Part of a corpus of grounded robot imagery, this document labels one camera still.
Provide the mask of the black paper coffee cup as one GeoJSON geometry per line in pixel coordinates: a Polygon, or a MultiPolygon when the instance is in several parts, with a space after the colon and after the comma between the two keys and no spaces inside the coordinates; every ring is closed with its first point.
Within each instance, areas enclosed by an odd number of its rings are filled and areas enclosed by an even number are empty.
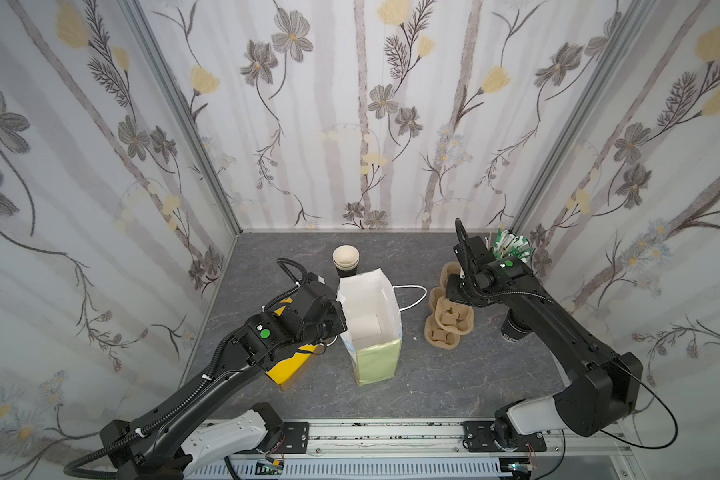
{"type": "Polygon", "coordinates": [[[502,337],[510,342],[516,343],[527,337],[532,330],[523,322],[515,318],[514,313],[509,310],[500,329],[502,337]]]}

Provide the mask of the green white paper bag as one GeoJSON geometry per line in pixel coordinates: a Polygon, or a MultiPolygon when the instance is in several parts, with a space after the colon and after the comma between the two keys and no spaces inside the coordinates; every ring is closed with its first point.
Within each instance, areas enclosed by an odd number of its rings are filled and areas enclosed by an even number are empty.
{"type": "Polygon", "coordinates": [[[394,377],[402,349],[402,313],[421,303],[421,285],[394,285],[380,269],[340,280],[337,298],[347,323],[341,340],[360,386],[394,377]]]}

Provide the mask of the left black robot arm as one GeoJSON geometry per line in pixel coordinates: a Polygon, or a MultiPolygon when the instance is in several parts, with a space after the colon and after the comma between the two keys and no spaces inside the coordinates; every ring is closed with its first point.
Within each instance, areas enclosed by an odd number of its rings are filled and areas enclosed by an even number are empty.
{"type": "Polygon", "coordinates": [[[326,346],[347,329],[335,289],[298,262],[278,266],[292,288],[276,295],[217,345],[208,365],[141,417],[114,420],[100,432],[102,447],[69,462],[80,479],[181,479],[199,455],[191,435],[234,393],[307,346],[326,346]]]}

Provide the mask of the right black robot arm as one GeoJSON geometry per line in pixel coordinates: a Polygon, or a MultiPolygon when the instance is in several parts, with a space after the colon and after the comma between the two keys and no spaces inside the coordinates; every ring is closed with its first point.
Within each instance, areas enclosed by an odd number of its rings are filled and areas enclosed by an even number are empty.
{"type": "Polygon", "coordinates": [[[497,447],[516,449],[525,438],[548,430],[590,437],[632,414],[640,392],[651,390],[642,381],[641,361],[630,352],[616,352],[585,329],[517,256],[494,255],[460,220],[455,233],[453,250],[461,271],[449,276],[447,299],[473,308],[504,305],[502,336],[517,342],[536,335],[569,379],[558,393],[497,410],[491,433],[497,447]]]}

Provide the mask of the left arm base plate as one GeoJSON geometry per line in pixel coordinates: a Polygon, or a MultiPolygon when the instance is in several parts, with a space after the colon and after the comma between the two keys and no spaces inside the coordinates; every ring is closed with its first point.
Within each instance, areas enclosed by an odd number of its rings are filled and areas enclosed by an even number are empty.
{"type": "Polygon", "coordinates": [[[285,422],[282,441],[276,450],[278,455],[305,454],[308,448],[310,424],[308,422],[285,422]]]}

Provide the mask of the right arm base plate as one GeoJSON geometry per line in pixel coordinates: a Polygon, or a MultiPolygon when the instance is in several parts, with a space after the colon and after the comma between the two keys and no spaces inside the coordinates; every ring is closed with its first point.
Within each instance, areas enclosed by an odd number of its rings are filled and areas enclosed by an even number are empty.
{"type": "Polygon", "coordinates": [[[470,453],[533,453],[546,452],[547,445],[541,433],[521,435],[506,422],[495,426],[493,420],[465,421],[462,423],[462,444],[470,453]]]}

